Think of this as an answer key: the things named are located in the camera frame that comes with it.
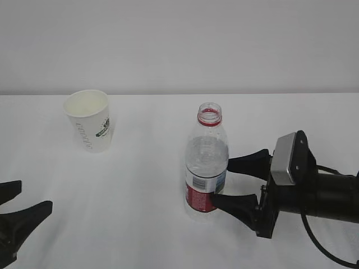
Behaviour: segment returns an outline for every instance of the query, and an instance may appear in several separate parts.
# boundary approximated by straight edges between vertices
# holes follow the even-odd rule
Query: white tabletop
[[[54,202],[9,268],[342,268],[312,244],[299,215],[281,212],[272,239],[220,212],[207,223],[183,203],[183,148],[198,106],[222,106],[230,157],[271,152],[302,129],[318,163],[359,170],[359,94],[110,96],[111,148],[85,152],[62,113],[66,96],[0,96],[0,181],[22,194],[0,212]],[[261,180],[228,173],[228,194]],[[359,225],[309,217],[318,240],[359,259]]]

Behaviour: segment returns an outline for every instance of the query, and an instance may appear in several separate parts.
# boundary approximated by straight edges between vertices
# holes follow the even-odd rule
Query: paper cup
[[[66,99],[63,108],[87,151],[102,152],[109,147],[107,94],[98,90],[78,91]]]

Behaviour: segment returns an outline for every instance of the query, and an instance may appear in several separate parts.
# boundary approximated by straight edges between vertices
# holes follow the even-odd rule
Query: bottle neck
[[[222,110],[218,104],[205,103],[200,106],[197,120],[200,125],[206,127],[215,127],[222,122]]]

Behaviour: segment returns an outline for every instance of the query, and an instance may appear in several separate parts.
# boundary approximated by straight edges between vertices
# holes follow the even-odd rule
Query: barcode
[[[193,186],[198,189],[206,189],[207,180],[193,177]]]

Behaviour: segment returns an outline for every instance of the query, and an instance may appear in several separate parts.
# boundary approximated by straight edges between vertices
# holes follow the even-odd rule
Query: black cable
[[[306,230],[306,232],[308,233],[310,239],[312,240],[312,242],[314,243],[314,245],[317,247],[317,249],[319,249],[321,251],[321,253],[323,253],[324,255],[326,255],[329,259],[331,259],[333,262],[336,262],[342,266],[348,267],[348,268],[359,268],[359,261],[357,261],[357,263],[350,263],[350,262],[346,262],[342,259],[337,258],[336,256],[332,255],[331,253],[329,253],[319,242],[318,240],[315,238],[312,230],[309,227],[309,223],[307,220],[307,216],[305,214],[305,210],[303,209],[303,207],[301,207],[301,217],[302,217],[302,221],[304,224],[304,228]]]
[[[327,173],[330,173],[330,174],[333,174],[333,175],[341,175],[341,173],[339,173],[338,170],[335,170],[335,169],[332,169],[332,168],[329,168],[329,167],[326,167],[326,166],[317,165],[316,167],[320,171],[324,171],[324,172],[327,172]]]

